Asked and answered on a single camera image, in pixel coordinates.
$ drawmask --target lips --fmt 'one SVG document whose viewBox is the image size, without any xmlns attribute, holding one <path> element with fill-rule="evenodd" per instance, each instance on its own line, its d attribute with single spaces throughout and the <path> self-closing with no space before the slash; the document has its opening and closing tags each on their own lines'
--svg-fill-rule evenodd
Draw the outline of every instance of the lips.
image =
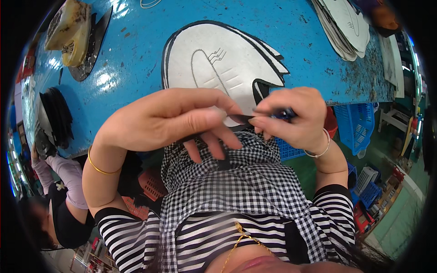
<svg viewBox="0 0 437 273">
<path fill-rule="evenodd" d="M 246 269 L 251 268 L 251 267 L 258 266 L 258 265 L 260 265 L 262 263 L 274 262 L 276 260 L 277 260 L 277 258 L 273 257 L 273 256 L 261 256 L 261 257 L 257 257 L 257 258 L 254 258 L 252 260 L 249 260 L 247 262 L 247 264 L 244 266 L 243 270 L 246 270 Z"/>
</svg>

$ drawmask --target gold necklace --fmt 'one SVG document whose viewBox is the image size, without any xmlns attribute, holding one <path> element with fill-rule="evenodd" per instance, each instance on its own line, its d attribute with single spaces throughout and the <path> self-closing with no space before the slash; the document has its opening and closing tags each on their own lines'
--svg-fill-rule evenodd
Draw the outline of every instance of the gold necklace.
<svg viewBox="0 0 437 273">
<path fill-rule="evenodd" d="M 259 240 L 255 239 L 254 237 L 252 237 L 250 235 L 246 235 L 243 231 L 243 227 L 241 226 L 241 224 L 239 222 L 235 221 L 235 227 L 238 230 L 238 232 L 241 233 L 241 236 L 240 236 L 240 238 L 238 238 L 237 242 L 234 244 L 234 247 L 231 249 L 231 252 L 229 253 L 228 258 L 226 259 L 225 264 L 223 265 L 223 268 L 220 271 L 220 273 L 223 273 L 223 271 L 225 270 L 225 266 L 228 263 L 232 252 L 234 252 L 235 248 L 237 248 L 238 243 L 241 241 L 241 239 L 243 239 L 243 237 L 247 237 L 249 239 L 254 240 L 255 242 L 258 243 L 258 245 L 265 247 L 269 251 L 270 255 L 274 256 L 274 254 L 270 251 L 270 249 L 268 247 L 266 247 L 265 245 L 263 245 Z"/>
</svg>

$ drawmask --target fluorescent light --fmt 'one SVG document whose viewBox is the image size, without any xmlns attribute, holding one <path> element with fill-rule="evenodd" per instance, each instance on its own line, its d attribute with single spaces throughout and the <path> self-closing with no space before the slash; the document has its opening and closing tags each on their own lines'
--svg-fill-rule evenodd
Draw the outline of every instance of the fluorescent light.
<svg viewBox="0 0 437 273">
<path fill-rule="evenodd" d="M 15 179 L 14 179 L 14 174 L 12 173 L 12 169 L 10 168 L 10 165 L 9 165 L 9 171 L 10 171 L 10 176 L 12 177 L 12 182 L 14 183 L 14 186 L 17 189 L 17 191 L 19 191 L 17 183 L 15 182 Z"/>
<path fill-rule="evenodd" d="M 410 39 L 411 45 L 414 46 L 413 39 L 410 36 L 408 36 L 408 38 Z"/>
<path fill-rule="evenodd" d="M 419 57 L 417 57 L 417 53 L 415 53 L 415 55 L 416 55 L 417 66 L 419 66 Z"/>
<path fill-rule="evenodd" d="M 422 86 L 422 75 L 419 73 L 420 78 L 420 92 L 423 93 L 423 86 Z"/>
<path fill-rule="evenodd" d="M 17 197 L 17 195 L 15 194 L 14 188 L 12 187 L 12 181 L 10 183 L 10 189 L 12 190 L 12 193 L 14 194 L 14 197 Z"/>
<path fill-rule="evenodd" d="M 417 137 L 420 135 L 420 128 L 422 127 L 422 121 L 419 121 L 419 129 L 417 130 Z"/>
</svg>

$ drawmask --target lavender shirt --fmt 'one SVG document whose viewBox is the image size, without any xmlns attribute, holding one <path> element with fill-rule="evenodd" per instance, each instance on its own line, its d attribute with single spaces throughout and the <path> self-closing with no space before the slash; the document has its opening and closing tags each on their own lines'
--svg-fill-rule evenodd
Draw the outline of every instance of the lavender shirt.
<svg viewBox="0 0 437 273">
<path fill-rule="evenodd" d="M 80 164 L 77 161 L 62 158 L 58 154 L 49 156 L 45 161 L 32 158 L 32 168 L 39 177 L 44 194 L 49 193 L 49 186 L 54 182 L 50 167 L 68 188 L 67 200 L 76 208 L 87 210 L 88 205 L 82 191 L 82 168 Z"/>
</svg>

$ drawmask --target green floor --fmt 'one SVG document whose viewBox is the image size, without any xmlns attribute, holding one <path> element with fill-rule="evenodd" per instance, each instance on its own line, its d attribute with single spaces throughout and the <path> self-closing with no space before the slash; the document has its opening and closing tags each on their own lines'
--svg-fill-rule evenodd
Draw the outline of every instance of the green floor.
<svg viewBox="0 0 437 273">
<path fill-rule="evenodd" d="M 388 105 L 382 104 L 381 107 L 387 108 Z M 346 160 L 356 166 L 358 175 L 364 166 L 373 165 L 381 171 L 381 178 L 385 181 L 392 173 L 392 167 L 387 163 L 385 157 L 395 159 L 391 155 L 394 139 L 396 137 L 402 138 L 404 133 L 392 125 L 383 126 L 381 133 L 379 133 L 379 118 L 380 110 L 375 113 L 375 128 L 363 159 L 358 159 L 357 156 L 352 155 L 351 150 L 340 142 L 338 132 L 333 139 L 343 151 Z M 293 167 L 305 196 L 312 200 L 316 187 L 316 166 L 312 158 L 300 156 L 284 161 L 283 164 Z M 429 176 L 423 171 L 422 158 L 413 164 L 410 177 L 426 195 Z M 408 238 L 419 219 L 421 207 L 422 205 L 418 202 L 416 196 L 412 196 L 405 188 L 401 190 L 391 209 L 372 231 L 386 254 L 397 257 L 406 247 Z"/>
</svg>

